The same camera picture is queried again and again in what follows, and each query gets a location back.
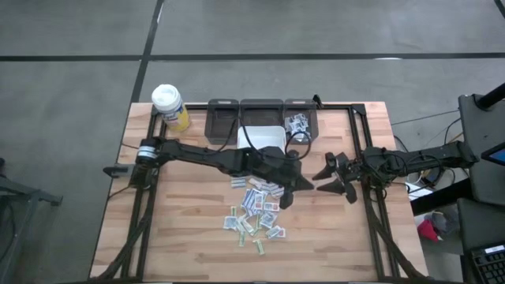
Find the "tablet with blue screen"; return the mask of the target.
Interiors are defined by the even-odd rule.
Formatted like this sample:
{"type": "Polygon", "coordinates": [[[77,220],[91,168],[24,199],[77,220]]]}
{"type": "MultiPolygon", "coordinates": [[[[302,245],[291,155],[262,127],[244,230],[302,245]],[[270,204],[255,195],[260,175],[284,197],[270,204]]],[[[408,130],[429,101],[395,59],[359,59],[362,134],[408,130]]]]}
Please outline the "tablet with blue screen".
{"type": "Polygon", "coordinates": [[[505,166],[505,142],[484,151],[481,154],[483,160],[505,166]]]}

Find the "blue stripe bandage packet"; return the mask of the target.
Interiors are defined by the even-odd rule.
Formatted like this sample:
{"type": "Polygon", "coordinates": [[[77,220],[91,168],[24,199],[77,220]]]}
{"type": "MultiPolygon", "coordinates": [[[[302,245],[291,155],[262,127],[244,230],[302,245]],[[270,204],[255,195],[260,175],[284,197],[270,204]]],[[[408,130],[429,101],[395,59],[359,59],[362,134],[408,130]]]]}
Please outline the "blue stripe bandage packet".
{"type": "Polygon", "coordinates": [[[245,197],[241,203],[241,208],[245,210],[245,213],[249,216],[258,215],[261,213],[263,208],[263,202],[265,200],[265,195],[262,191],[257,189],[247,189],[245,197]],[[260,201],[260,206],[256,206],[256,201],[260,201]]]}

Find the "grey metal stand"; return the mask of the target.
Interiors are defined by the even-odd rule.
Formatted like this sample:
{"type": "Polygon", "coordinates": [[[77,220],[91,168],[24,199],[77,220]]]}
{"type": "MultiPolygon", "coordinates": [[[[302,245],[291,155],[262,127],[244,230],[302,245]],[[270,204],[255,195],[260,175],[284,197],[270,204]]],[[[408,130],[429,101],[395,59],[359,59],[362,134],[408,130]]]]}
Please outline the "grey metal stand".
{"type": "Polygon", "coordinates": [[[42,201],[60,206],[62,196],[11,181],[6,176],[6,161],[0,158],[0,284],[11,281],[35,211],[42,201]]]}

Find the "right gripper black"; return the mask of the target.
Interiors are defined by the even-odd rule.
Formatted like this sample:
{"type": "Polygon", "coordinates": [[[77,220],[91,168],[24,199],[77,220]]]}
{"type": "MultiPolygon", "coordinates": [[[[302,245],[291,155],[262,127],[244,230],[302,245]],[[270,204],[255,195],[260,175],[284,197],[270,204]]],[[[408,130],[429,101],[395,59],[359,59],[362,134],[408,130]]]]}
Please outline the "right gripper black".
{"type": "Polygon", "coordinates": [[[331,152],[326,154],[327,164],[325,167],[312,177],[313,181],[331,178],[335,176],[335,180],[316,188],[317,191],[330,192],[340,195],[345,195],[350,204],[357,201],[357,193],[352,182],[360,179],[360,167],[352,160],[346,167],[338,165],[336,155],[331,152]]]}

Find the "grey cloth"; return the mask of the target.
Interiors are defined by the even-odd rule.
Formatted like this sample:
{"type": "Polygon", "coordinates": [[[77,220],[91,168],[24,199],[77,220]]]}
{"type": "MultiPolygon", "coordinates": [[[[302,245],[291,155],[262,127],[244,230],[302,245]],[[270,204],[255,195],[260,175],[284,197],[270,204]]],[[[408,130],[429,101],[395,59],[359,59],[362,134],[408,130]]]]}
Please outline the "grey cloth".
{"type": "Polygon", "coordinates": [[[438,234],[445,234],[447,232],[447,219],[442,212],[434,211],[431,214],[431,222],[438,234]]]}

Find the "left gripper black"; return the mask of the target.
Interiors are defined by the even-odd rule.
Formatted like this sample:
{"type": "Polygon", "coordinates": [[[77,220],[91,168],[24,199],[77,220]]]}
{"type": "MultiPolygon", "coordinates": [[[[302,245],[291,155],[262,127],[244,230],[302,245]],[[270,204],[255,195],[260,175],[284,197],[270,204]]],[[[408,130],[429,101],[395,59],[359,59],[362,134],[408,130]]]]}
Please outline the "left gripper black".
{"type": "Polygon", "coordinates": [[[248,166],[253,175],[284,188],[279,206],[287,209],[294,202],[296,191],[313,190],[313,183],[301,172],[301,160],[288,161],[277,147],[252,149],[248,155],[248,166]]]}

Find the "wide grey plastic bin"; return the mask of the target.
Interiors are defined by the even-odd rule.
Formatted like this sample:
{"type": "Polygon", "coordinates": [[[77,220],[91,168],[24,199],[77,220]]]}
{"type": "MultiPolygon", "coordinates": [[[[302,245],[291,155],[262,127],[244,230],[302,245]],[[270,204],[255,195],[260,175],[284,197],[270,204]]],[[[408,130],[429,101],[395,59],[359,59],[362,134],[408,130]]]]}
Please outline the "wide grey plastic bin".
{"type": "Polygon", "coordinates": [[[283,107],[281,99],[243,99],[240,122],[244,126],[280,126],[284,122],[283,107]]]}

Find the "narrow grey plastic bin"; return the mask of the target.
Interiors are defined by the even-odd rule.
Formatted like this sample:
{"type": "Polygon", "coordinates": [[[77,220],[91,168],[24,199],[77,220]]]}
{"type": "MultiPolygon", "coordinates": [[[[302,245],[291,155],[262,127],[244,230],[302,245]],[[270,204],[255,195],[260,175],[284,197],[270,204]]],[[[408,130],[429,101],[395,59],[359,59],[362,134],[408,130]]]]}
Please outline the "narrow grey plastic bin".
{"type": "Polygon", "coordinates": [[[237,143],[239,102],[236,99],[208,101],[204,135],[212,145],[237,143]]]}

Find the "black three-compartment tray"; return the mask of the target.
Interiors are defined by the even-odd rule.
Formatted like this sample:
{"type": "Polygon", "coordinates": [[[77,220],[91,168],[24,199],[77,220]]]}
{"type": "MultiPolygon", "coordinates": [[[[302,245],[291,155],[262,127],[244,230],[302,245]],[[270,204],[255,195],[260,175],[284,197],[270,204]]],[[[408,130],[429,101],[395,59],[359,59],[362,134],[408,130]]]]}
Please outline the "black three-compartment tray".
{"type": "Polygon", "coordinates": [[[291,139],[292,144],[309,144],[314,141],[315,138],[319,136],[318,129],[318,119],[316,113],[316,104],[310,99],[287,99],[284,104],[284,128],[286,130],[285,119],[288,117],[294,117],[295,114],[304,114],[310,121],[310,130],[304,131],[301,127],[301,123],[296,121],[298,124],[299,131],[296,133],[289,133],[286,131],[286,138],[291,139]],[[307,133],[310,137],[309,141],[306,143],[300,143],[294,139],[294,136],[298,133],[307,133]]]}

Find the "black cart pole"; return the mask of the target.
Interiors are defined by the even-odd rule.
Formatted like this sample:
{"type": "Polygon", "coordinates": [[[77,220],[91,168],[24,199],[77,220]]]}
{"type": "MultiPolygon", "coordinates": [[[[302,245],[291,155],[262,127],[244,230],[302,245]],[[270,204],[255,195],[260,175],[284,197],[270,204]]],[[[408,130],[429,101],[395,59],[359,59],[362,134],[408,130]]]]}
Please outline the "black cart pole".
{"type": "Polygon", "coordinates": [[[494,88],[486,95],[474,95],[473,100],[476,106],[484,111],[491,110],[499,101],[505,99],[505,82],[494,88]]]}

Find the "yellow Lysol wipes canister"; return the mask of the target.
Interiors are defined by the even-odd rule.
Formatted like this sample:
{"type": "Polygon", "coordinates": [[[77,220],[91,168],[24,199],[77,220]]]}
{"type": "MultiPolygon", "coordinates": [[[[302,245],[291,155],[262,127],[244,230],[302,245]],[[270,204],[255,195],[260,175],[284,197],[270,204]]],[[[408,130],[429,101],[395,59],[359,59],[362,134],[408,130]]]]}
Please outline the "yellow Lysol wipes canister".
{"type": "Polygon", "coordinates": [[[183,132],[190,126],[189,113],[175,86],[159,85],[152,92],[151,100],[170,130],[183,132]]]}

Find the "dark grey side cart top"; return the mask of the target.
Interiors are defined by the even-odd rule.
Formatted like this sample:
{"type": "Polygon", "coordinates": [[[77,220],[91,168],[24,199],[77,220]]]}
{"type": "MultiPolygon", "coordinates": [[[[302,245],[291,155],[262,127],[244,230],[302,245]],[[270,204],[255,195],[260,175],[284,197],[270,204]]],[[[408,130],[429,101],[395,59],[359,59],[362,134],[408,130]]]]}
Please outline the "dark grey side cart top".
{"type": "Polygon", "coordinates": [[[505,166],[481,158],[483,152],[505,143],[505,101],[481,110],[473,96],[461,95],[458,106],[465,143],[480,158],[469,169],[473,196],[483,203],[505,206],[505,166]]]}

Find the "black cart leg bar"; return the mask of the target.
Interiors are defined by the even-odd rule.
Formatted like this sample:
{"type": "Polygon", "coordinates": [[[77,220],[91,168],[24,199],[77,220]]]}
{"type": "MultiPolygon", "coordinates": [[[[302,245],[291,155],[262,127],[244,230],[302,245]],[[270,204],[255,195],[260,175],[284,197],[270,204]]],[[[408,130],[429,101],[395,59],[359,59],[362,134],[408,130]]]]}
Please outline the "black cart leg bar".
{"type": "Polygon", "coordinates": [[[414,216],[434,211],[439,207],[455,204],[459,198],[473,199],[469,178],[458,181],[446,188],[418,197],[410,202],[414,216]]]}

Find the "white plastic bin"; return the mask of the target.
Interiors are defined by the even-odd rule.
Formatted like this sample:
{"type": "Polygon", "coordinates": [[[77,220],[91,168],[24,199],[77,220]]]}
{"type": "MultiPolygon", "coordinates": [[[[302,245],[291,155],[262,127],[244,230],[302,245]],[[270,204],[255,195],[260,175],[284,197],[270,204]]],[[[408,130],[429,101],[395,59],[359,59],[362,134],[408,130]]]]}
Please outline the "white plastic bin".
{"type": "Polygon", "coordinates": [[[241,126],[238,130],[237,148],[250,148],[251,146],[258,150],[277,147],[285,152],[285,129],[280,125],[241,126]]]}

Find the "white paper sheet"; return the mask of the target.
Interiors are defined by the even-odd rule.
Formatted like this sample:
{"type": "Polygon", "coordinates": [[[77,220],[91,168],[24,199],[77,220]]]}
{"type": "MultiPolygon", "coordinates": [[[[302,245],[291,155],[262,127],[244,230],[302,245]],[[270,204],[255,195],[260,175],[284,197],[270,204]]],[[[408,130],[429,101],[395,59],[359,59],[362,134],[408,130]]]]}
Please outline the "white paper sheet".
{"type": "Polygon", "coordinates": [[[415,184],[410,184],[406,183],[406,190],[409,196],[410,201],[413,201],[417,198],[427,196],[432,193],[431,189],[423,189],[422,187],[415,185],[415,184]]]}

